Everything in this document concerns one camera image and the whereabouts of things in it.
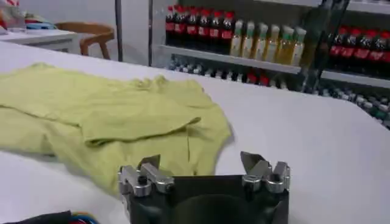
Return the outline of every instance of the store shelf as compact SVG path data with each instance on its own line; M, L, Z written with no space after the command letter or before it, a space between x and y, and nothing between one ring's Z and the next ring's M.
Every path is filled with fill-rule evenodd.
M254 0L257 2L272 2L286 5L300 5L307 7L317 7L321 4L320 0Z
M173 47L167 45L160 45L160 49L167 54L184 55L194 58L202 58L213 61L221 61L225 63L231 63L235 65L250 66L253 68L262 68L270 71L285 72L291 74L297 74L300 71L300 67L281 65L276 63L270 63L266 61L258 61L247 58L233 57L230 55L221 55L211 52L197 51L192 49L186 49L181 47Z
M347 10L390 15L390 4L385 2L350 1Z
M377 79L333 71L324 71L321 78L390 89L390 80L386 79Z

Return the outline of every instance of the drink display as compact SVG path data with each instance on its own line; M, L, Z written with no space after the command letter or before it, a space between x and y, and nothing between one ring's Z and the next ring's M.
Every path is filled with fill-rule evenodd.
M388 31L341 27L331 47L328 68L389 78L389 42Z
M268 39L266 46L266 53L264 56L264 60L268 62L275 62L275 55L277 52L277 48L279 45L279 26L272 25L271 27L271 36Z
M166 44L199 51L243 57L258 61L298 66L302 57L306 31L293 38L287 27L279 40L280 27L269 29L264 23L235 19L234 12L175 5L166 15Z

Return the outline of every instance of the red label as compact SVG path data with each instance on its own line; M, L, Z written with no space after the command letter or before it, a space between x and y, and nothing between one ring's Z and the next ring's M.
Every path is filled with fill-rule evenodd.
M184 24L175 24L175 32L184 33L185 25Z
M200 27L199 28L199 35L200 36L208 36L208 34L210 33L210 29L209 28L206 28L206 27Z
M197 34L197 27L196 26L187 26L187 33L190 35L196 35Z
M352 56L354 50L355 50L354 48L343 47L340 53L341 56L349 58Z
M337 56L340 54L342 47L340 46L332 46L330 49L330 55Z
M232 31L231 30L224 30L222 32L222 39L232 39Z
M210 37L218 38L219 37L219 29L210 29Z
M175 30L175 24L174 23L165 23L165 30L166 31L173 31L173 30Z
M378 61L379 59L382 58L382 56L383 56L383 52L372 51L368 55L368 59L371 60L371 61Z
M365 59L365 58L367 58L369 53L370 53L370 50L367 50L367 49L357 49L353 55L356 58Z
M381 60L383 62L390 63L390 52L383 53Z

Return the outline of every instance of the blue object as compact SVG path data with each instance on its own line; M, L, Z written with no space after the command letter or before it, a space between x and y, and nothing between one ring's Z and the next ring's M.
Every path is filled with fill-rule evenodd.
M56 27L51 23L27 23L29 30L55 30Z

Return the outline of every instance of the white table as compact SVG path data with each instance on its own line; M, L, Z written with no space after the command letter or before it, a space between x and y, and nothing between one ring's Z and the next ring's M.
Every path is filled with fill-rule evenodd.
M0 35L0 41L73 52L76 37L76 33L65 30L27 30L26 33L8 32L6 35Z
M44 61L120 80L195 79L233 129L216 174L244 173L240 151L260 153L291 166L290 223L390 223L390 131L350 102L10 43L0 49L0 72ZM66 209L128 223L119 200L61 164L0 152L0 177L0 223Z

